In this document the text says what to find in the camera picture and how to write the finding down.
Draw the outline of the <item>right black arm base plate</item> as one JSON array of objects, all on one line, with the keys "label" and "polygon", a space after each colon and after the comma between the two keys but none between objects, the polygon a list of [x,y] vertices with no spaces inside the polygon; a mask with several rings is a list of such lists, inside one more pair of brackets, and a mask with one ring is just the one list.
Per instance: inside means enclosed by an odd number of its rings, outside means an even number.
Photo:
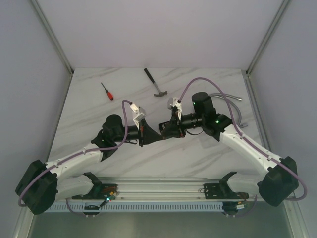
[{"label": "right black arm base plate", "polygon": [[240,199],[246,200],[249,198],[247,193],[233,192],[228,186],[221,185],[220,183],[205,183],[203,185],[203,192],[205,199],[209,200],[222,200],[222,199]]}]

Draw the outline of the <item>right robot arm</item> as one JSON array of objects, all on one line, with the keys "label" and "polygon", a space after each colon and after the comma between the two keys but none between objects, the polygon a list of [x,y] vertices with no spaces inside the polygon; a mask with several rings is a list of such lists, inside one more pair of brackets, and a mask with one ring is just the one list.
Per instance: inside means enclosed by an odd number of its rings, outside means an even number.
[{"label": "right robot arm", "polygon": [[225,198],[238,193],[259,195],[266,203],[277,207],[299,186],[296,179],[297,165],[291,157],[281,158],[244,134],[231,118],[219,114],[211,97],[205,92],[192,96],[194,113],[183,115],[178,98],[168,101],[171,119],[159,125],[164,139],[183,138],[186,130],[200,127],[216,141],[225,144],[250,162],[257,175],[238,172],[226,174],[216,186]]}]

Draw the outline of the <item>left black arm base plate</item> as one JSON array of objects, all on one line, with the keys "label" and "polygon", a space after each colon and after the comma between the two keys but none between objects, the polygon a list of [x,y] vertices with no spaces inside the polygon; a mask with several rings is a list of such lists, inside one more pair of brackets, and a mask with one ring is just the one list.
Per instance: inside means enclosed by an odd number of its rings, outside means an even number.
[{"label": "left black arm base plate", "polygon": [[110,194],[117,192],[117,184],[102,183],[99,186],[94,185],[92,190],[85,195],[76,195],[71,197],[73,200],[105,200],[110,197]]}]

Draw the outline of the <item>black fuse box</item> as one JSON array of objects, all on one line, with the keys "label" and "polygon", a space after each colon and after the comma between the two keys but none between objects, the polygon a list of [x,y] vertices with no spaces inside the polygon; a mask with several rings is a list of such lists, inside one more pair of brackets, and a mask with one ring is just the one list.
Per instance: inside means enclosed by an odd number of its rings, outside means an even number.
[{"label": "black fuse box", "polygon": [[173,127],[169,121],[160,123],[159,130],[163,139],[170,139],[173,137]]}]

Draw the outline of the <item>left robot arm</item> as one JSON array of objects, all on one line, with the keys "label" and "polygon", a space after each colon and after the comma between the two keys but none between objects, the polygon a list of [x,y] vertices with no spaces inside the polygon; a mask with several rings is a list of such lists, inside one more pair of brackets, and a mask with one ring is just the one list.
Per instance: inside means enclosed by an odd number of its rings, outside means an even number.
[{"label": "left robot arm", "polygon": [[108,116],[97,136],[82,150],[52,162],[32,162],[15,189],[19,196],[18,205],[39,215],[56,201],[68,198],[107,202],[112,189],[87,168],[112,156],[118,150],[119,142],[131,140],[144,146],[161,141],[162,136],[145,119],[138,125],[123,126],[119,115]]}]

